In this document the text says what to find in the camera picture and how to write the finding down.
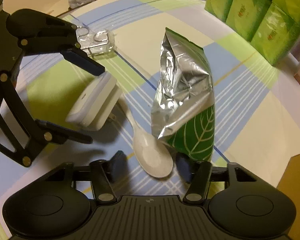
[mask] ribbed black surface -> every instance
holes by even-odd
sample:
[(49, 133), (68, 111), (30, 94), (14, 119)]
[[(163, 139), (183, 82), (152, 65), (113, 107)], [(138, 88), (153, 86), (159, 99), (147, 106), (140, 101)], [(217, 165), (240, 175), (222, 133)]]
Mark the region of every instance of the ribbed black surface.
[[(235, 240), (216, 228), (200, 207), (177, 196), (123, 196), (97, 208), (93, 217), (60, 240)], [(282, 236), (277, 240), (288, 240)]]

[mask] green leaf pattern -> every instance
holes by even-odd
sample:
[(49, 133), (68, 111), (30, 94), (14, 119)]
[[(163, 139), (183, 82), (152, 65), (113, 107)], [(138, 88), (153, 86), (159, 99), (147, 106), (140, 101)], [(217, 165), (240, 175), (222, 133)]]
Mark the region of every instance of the green leaf pattern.
[(194, 160), (208, 160), (213, 150), (214, 122), (215, 111), (212, 105), (186, 122), (168, 143)]

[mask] black object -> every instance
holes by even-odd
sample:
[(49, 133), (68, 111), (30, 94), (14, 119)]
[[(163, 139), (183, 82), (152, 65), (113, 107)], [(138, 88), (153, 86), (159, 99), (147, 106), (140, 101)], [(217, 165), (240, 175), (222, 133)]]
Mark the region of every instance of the black object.
[[(65, 163), (12, 195), (2, 210), (11, 240), (289, 239), (293, 202), (237, 163), (212, 167), (178, 154), (179, 173), (192, 177), (183, 200), (176, 195), (117, 199), (110, 182), (118, 180), (123, 164), (121, 151), (85, 167)], [(91, 181), (94, 200), (75, 190), (81, 180)], [(225, 181), (226, 189), (209, 200), (212, 181)]]
[(23, 148), (0, 114), (0, 128), (15, 148), (13, 152), (0, 144), (0, 152), (23, 166), (30, 166), (49, 142), (62, 144), (67, 139), (92, 142), (90, 136), (33, 120), (14, 88), (19, 65), (27, 55), (60, 52), (66, 60), (93, 75), (103, 73), (105, 68), (80, 49), (76, 29), (76, 25), (30, 9), (9, 15), (2, 10), (0, 0), (0, 106), (4, 99), (29, 137)]

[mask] tablecloth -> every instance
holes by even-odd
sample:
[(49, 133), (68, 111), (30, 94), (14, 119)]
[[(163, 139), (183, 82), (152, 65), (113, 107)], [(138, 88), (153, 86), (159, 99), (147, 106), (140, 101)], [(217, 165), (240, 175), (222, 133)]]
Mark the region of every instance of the tablecloth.
[[(231, 28), (204, 10), (201, 0), (98, 0), (71, 13), (92, 30), (114, 32), (116, 52), (98, 57), (114, 75), (136, 121), (151, 132), (150, 111), (160, 78), (160, 45), (165, 27), (203, 47), (215, 85), (216, 123), (212, 163), (238, 162), (277, 186), (289, 159), (300, 154), (300, 86), (285, 62), (272, 67)], [(93, 79), (60, 54), (22, 60), (17, 91), (34, 118), (69, 128), (65, 117)], [(5, 104), (1, 113), (25, 145), (26, 135)], [(175, 167), (171, 176), (154, 179), (138, 164), (132, 150), (133, 130), (118, 106), (115, 121), (98, 132), (94, 142), (67, 141), (49, 145), (30, 168), (0, 153), (0, 238), (11, 236), (2, 218), (2, 205), (14, 192), (65, 161), (87, 165), (110, 159), (117, 150), (127, 156), (129, 174), (113, 188), (116, 194), (183, 195), (186, 185)], [(9, 143), (0, 131), (0, 142)], [(77, 188), (92, 197), (88, 182)], [(214, 191), (220, 190), (219, 184)]]

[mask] logo on tissue pack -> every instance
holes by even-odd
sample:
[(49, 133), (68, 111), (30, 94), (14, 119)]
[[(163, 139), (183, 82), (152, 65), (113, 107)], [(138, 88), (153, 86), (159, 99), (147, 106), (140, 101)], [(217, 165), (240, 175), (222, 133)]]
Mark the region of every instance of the logo on tissue pack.
[(238, 16), (239, 16), (239, 17), (242, 17), (245, 11), (246, 11), (245, 6), (244, 6), (244, 5), (241, 5), (241, 9), (240, 9), (240, 11), (238, 12)]
[(271, 33), (268, 35), (268, 40), (272, 41), (276, 35), (277, 32), (275, 30), (272, 30)]

